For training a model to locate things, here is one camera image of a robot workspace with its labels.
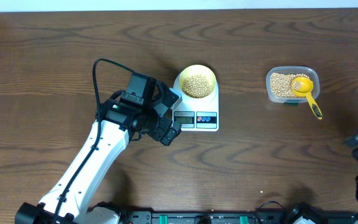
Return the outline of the yellow plastic scoop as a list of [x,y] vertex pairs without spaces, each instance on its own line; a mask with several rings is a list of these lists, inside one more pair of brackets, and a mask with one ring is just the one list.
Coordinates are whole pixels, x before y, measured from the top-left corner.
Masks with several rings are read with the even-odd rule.
[[291,92],[298,97],[306,98],[313,114],[322,119],[323,114],[311,94],[313,87],[313,82],[306,77],[297,77],[291,81]]

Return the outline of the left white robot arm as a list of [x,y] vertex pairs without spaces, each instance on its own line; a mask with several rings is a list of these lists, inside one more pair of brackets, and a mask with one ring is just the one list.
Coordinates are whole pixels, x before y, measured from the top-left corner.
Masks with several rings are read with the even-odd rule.
[[165,114],[181,94],[154,78],[132,73],[125,90],[97,103],[96,121],[83,147],[57,184],[37,205],[23,203],[15,223],[84,223],[88,207],[118,155],[135,133],[169,146],[181,125]]

